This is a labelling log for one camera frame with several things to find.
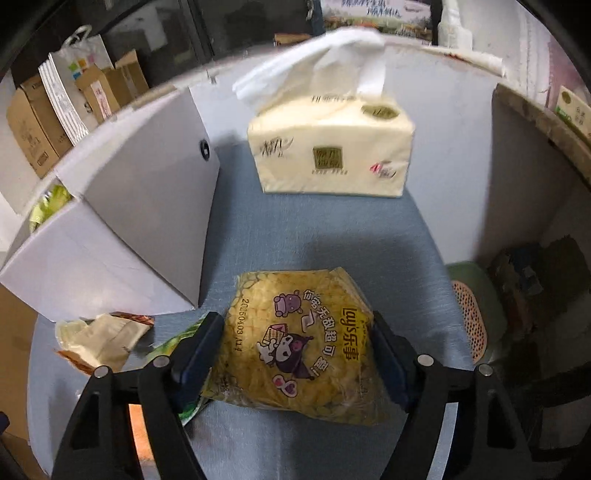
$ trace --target blue table surface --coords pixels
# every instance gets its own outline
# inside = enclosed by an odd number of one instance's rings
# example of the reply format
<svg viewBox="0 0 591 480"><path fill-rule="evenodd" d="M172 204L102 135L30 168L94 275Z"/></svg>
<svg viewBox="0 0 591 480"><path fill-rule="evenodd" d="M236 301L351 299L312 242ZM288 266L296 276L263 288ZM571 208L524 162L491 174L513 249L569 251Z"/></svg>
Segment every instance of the blue table surface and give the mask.
<svg viewBox="0 0 591 480"><path fill-rule="evenodd" d="M157 317L127 368L140 366L151 345L180 333L204 312L224 312L242 272L339 266L419 353L472 368L446 269L408 192L399 199L264 194L246 143L216 151L221 167L203 261L203 304ZM87 380L55 349L54 324L39 317L30 357L28 422L31 447L48 473L76 392ZM213 402L187 431L210 480L378 479L405 421L395 405L388 413L385 423L361 427ZM430 478L441 478L453 425L454 409L448 406ZM145 473L150 478L154 471Z"/></svg>

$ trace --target green square label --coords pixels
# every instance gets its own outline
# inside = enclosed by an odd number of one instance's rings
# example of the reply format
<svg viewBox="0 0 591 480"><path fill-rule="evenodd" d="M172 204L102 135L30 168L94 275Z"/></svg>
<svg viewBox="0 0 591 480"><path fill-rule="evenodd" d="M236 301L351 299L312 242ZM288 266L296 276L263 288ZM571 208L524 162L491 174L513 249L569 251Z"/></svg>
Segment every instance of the green square label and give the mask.
<svg viewBox="0 0 591 480"><path fill-rule="evenodd" d="M340 147L314 147L316 169L343 168L343 149Z"/></svg>

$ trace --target black round button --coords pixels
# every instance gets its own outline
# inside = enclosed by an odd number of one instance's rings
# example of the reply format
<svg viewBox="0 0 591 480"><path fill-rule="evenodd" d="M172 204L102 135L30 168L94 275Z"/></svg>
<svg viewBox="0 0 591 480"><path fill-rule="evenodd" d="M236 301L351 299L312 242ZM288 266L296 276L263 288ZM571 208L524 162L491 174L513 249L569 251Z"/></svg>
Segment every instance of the black round button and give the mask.
<svg viewBox="0 0 591 480"><path fill-rule="evenodd" d="M211 155L211 152L209 151L209 144L207 143L207 140L201 140L199 142L199 149L201 150L203 159L205 161L209 160L209 155Z"/></svg>

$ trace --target poster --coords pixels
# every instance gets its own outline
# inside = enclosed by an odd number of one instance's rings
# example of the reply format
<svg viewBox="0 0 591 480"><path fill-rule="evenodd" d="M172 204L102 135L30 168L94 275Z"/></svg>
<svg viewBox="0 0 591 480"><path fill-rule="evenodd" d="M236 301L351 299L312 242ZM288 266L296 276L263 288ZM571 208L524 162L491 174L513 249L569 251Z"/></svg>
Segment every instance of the poster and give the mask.
<svg viewBox="0 0 591 480"><path fill-rule="evenodd" d="M431 0L321 0L321 3L326 30L362 25L431 43Z"/></svg>

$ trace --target brown cardboard box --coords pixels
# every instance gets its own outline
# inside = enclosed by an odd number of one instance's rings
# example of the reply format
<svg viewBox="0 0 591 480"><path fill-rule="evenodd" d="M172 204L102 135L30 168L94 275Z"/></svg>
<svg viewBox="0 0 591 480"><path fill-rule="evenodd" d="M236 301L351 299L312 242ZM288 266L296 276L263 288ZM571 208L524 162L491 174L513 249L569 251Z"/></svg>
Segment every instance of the brown cardboard box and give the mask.
<svg viewBox="0 0 591 480"><path fill-rule="evenodd" d="M17 89L6 118L18 146L39 178L72 147L39 75Z"/></svg>
<svg viewBox="0 0 591 480"><path fill-rule="evenodd" d="M76 79L76 86L100 124L149 89L135 50L116 62L114 69L89 67Z"/></svg>
<svg viewBox="0 0 591 480"><path fill-rule="evenodd" d="M0 411L10 426L2 442L31 480L45 476L28 445L27 381L37 312L0 285Z"/></svg>

